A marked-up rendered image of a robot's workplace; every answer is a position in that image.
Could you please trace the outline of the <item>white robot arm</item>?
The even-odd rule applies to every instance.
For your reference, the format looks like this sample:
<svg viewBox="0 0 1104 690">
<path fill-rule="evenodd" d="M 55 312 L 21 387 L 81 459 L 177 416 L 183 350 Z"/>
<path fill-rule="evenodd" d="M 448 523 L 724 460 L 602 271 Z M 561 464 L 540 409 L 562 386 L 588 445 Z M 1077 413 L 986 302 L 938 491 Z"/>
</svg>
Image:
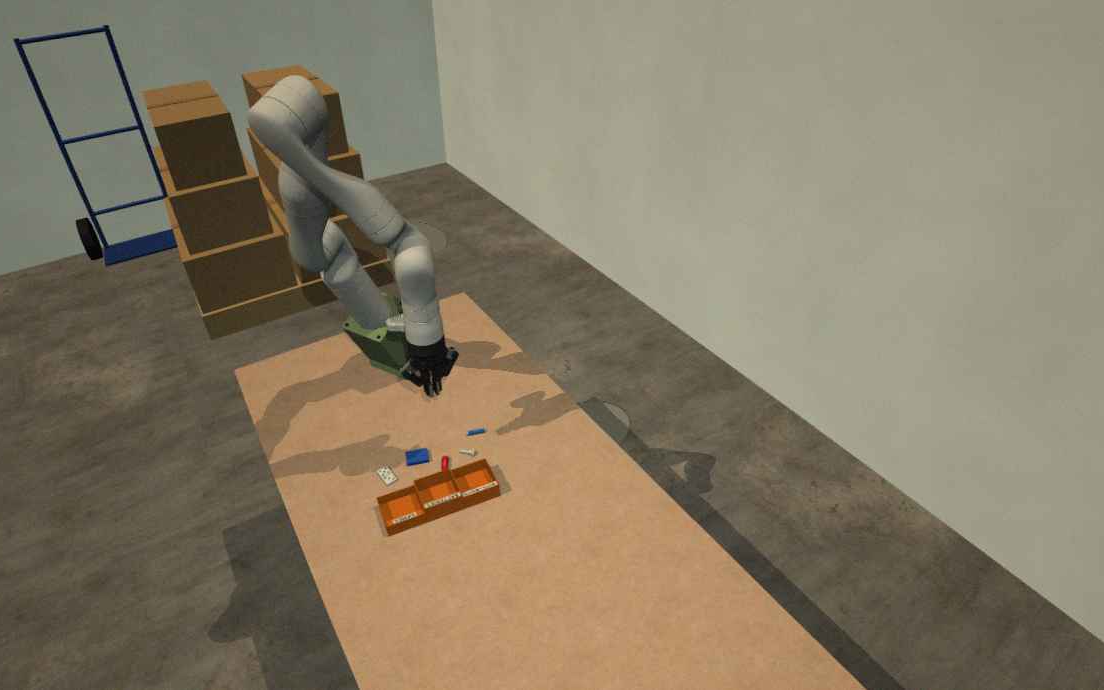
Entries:
<svg viewBox="0 0 1104 690">
<path fill-rule="evenodd" d="M 389 331 L 404 332 L 413 346 L 438 342 L 444 330 L 429 241 L 375 185 L 329 167 L 329 114 L 322 92 L 302 76 L 282 78 L 250 107 L 247 121 L 261 144 L 282 161 L 279 191 L 293 259 L 306 270 L 320 272 L 326 287 L 362 328 L 386 322 Z M 328 219 L 333 203 L 367 238 L 395 255 L 399 316 L 390 317 L 390 304 L 344 232 Z"/>
</svg>

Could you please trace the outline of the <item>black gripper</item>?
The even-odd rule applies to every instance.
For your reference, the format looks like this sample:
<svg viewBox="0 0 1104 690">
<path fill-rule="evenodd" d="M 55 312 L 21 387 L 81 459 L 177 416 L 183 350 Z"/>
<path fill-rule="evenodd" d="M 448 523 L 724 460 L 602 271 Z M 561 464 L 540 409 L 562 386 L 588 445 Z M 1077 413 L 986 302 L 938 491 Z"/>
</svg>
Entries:
<svg viewBox="0 0 1104 690">
<path fill-rule="evenodd" d="M 418 388 L 423 385 L 424 393 L 427 393 L 427 396 L 429 396 L 429 399 L 434 397 L 433 390 L 434 392 L 436 392 L 436 395 L 440 395 L 442 391 L 440 379 L 442 376 L 449 375 L 452 368 L 454 367 L 456 360 L 458 360 L 459 355 L 458 351 L 455 351 L 454 347 L 447 348 L 447 346 L 445 346 L 444 335 L 439 339 L 439 341 L 434 344 L 413 346 L 407 341 L 407 347 L 408 347 L 407 363 L 404 367 L 399 367 L 399 371 L 402 374 L 402 376 L 406 376 L 406 379 L 408 379 L 408 381 L 411 381 L 412 384 L 415 384 Z M 429 357 L 429 358 L 421 358 L 421 357 Z M 420 371 L 421 376 L 412 374 L 413 373 L 413 370 L 411 369 L 412 367 Z M 429 371 L 432 376 L 429 374 Z M 436 375 L 434 375 L 434 373 L 436 373 Z M 431 384 L 429 376 L 432 379 L 433 388 Z"/>
</svg>

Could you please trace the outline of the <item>orange three-compartment bin rack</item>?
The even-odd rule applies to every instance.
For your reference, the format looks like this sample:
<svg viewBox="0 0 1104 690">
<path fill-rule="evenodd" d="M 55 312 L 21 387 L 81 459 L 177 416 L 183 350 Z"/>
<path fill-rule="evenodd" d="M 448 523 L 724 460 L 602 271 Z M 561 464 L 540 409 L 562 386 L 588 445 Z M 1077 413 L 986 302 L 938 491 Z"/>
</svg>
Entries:
<svg viewBox="0 0 1104 690">
<path fill-rule="evenodd" d="M 379 498 L 388 537 L 501 496 L 501 484 L 486 458 L 424 476 L 413 485 Z"/>
</svg>

